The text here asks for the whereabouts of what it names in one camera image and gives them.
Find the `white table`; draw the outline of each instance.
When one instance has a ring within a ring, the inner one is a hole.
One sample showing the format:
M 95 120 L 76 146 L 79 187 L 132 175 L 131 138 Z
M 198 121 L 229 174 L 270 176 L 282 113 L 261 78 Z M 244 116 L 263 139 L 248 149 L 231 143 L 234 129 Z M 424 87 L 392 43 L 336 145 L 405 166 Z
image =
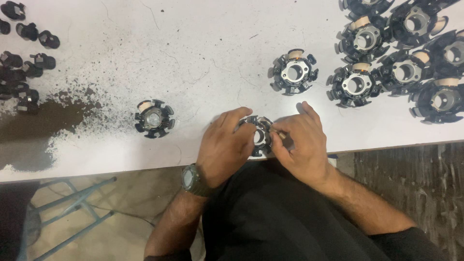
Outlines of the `white table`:
M 90 86 L 95 91 L 90 99 L 103 107 L 93 108 L 95 116 L 85 117 L 86 126 L 80 123 L 75 134 L 61 130 L 48 140 L 53 145 L 47 149 L 53 160 L 49 168 L 18 171 L 8 164 L 0 170 L 0 182 L 191 164 L 203 132 L 221 112 L 247 106 L 276 120 L 296 114 L 296 104 L 304 100 L 321 116 L 328 152 L 464 139 L 464 121 L 421 123 L 411 116 L 414 103 L 408 97 L 383 93 L 356 109 L 341 109 L 327 98 L 328 76 L 344 66 L 344 55 L 335 53 L 336 36 L 350 22 L 349 11 L 342 12 L 335 0 L 142 0 L 153 15 L 140 0 L 22 2 L 23 23 L 35 22 L 39 32 L 50 30 L 61 39 L 57 50 L 46 50 L 21 39 L 12 21 L 10 35 L 0 35 L 2 51 L 24 59 L 44 52 L 57 59 L 56 69 L 28 80 L 40 103 L 59 101 L 53 94 L 67 88 L 76 94 Z M 464 1 L 440 13 L 450 17 L 445 32 L 462 29 L 459 10 Z M 273 61 L 294 48 L 314 54 L 319 78 L 309 91 L 287 97 L 270 87 L 267 75 Z M 84 92 L 78 97 L 87 99 Z M 154 98 L 174 109 L 177 122 L 169 135 L 152 140 L 135 130 L 131 113 L 139 102 Z M 7 101 L 0 111 L 14 105 Z M 6 144 L 2 147 L 5 154 Z

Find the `metal stator core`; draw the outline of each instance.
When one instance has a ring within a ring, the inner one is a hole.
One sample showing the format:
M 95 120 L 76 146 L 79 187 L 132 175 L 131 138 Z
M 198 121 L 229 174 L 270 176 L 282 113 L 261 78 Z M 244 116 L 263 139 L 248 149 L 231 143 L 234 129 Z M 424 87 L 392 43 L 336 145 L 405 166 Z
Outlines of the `metal stator core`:
M 332 77 L 331 83 L 335 87 L 328 92 L 329 98 L 341 100 L 340 105 L 344 107 L 358 107 L 371 103 L 367 98 L 378 96 L 380 87 L 368 72 L 369 66 L 368 63 L 357 63 L 341 68 Z
M 384 55 L 390 46 L 383 47 L 386 21 L 380 16 L 363 16 L 352 22 L 342 33 L 345 39 L 338 44 L 340 53 L 349 63 L 371 62 Z
M 427 51 L 400 50 L 382 60 L 382 66 L 372 71 L 372 76 L 382 91 L 392 95 L 407 95 L 421 88 L 421 81 L 433 77 L 433 67 L 426 66 L 430 60 Z
M 438 17 L 442 9 L 439 1 L 406 1 L 388 19 L 385 30 L 390 43 L 399 41 L 407 48 L 429 42 L 430 36 L 440 33 L 448 24 L 448 17 Z
M 259 135 L 257 141 L 255 141 L 255 148 L 251 153 L 252 157 L 261 157 L 263 154 L 271 153 L 271 137 L 269 136 L 269 130 L 273 122 L 266 117 L 250 116 L 248 118 L 242 119 L 239 122 L 239 126 L 244 123 L 251 123 L 256 126 L 256 133 Z
M 162 108 L 162 104 L 164 102 L 160 100 L 145 100 L 137 105 L 140 113 L 135 114 L 135 119 L 139 121 L 135 128 L 139 132 L 148 131 L 145 135 L 147 138 L 164 137 L 169 133 L 165 129 L 170 130 L 174 127 L 175 120 L 169 119 L 174 114 L 173 109 L 168 105 Z
M 436 78 L 464 76 L 464 30 L 444 33 L 424 49 L 432 54 Z
M 365 15 L 380 15 L 390 8 L 394 0 L 343 0 L 343 9 L 351 12 L 348 17 L 355 21 Z
M 413 114 L 438 124 L 461 120 L 463 117 L 456 114 L 464 111 L 464 84 L 458 85 L 458 81 L 458 78 L 445 78 L 428 83 L 412 96 L 416 102 Z
M 274 76 L 278 79 L 274 86 L 279 90 L 285 88 L 284 95 L 295 95 L 303 93 L 311 88 L 311 81 L 317 79 L 319 69 L 311 71 L 311 65 L 316 64 L 316 59 L 312 54 L 307 58 L 303 57 L 303 49 L 293 49 L 288 52 L 288 56 L 282 55 L 274 66 Z

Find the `hand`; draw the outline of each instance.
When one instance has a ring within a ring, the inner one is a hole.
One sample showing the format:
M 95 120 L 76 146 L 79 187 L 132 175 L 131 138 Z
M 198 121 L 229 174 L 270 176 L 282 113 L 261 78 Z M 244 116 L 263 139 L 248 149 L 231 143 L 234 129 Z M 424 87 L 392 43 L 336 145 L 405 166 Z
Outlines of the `hand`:
M 216 188 L 245 164 L 254 149 L 256 126 L 245 123 L 234 132 L 241 118 L 252 109 L 240 107 L 221 114 L 206 130 L 201 140 L 196 166 L 210 188 Z
M 291 136 L 295 149 L 288 151 L 278 134 L 271 132 L 272 151 L 293 176 L 320 191 L 336 171 L 327 159 L 327 137 L 322 131 L 319 115 L 305 101 L 302 107 L 304 113 L 272 125 L 275 130 L 285 131 Z

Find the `brown powder stain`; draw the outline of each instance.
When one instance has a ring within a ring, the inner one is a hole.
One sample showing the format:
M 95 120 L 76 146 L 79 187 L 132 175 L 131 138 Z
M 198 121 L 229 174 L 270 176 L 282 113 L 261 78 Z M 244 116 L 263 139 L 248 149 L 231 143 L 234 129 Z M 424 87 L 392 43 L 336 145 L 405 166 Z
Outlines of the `brown powder stain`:
M 11 164 L 20 171 L 40 171 L 50 168 L 52 154 L 46 152 L 49 138 L 60 130 L 75 132 L 85 117 L 92 117 L 93 108 L 101 104 L 82 100 L 71 101 L 67 92 L 55 95 L 65 104 L 47 100 L 39 107 L 38 115 L 0 115 L 0 170 Z

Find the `person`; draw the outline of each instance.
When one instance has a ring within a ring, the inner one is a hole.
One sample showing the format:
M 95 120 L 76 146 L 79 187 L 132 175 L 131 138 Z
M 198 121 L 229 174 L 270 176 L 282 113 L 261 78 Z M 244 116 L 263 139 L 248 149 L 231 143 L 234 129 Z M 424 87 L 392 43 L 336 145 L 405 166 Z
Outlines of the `person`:
M 288 151 L 271 132 L 277 161 L 247 163 L 252 113 L 222 113 L 206 130 L 196 162 L 214 191 L 180 191 L 145 247 L 145 261 L 191 260 L 200 217 L 210 260 L 445 260 L 407 215 L 328 163 L 326 136 L 307 102 L 274 123 L 293 139 Z

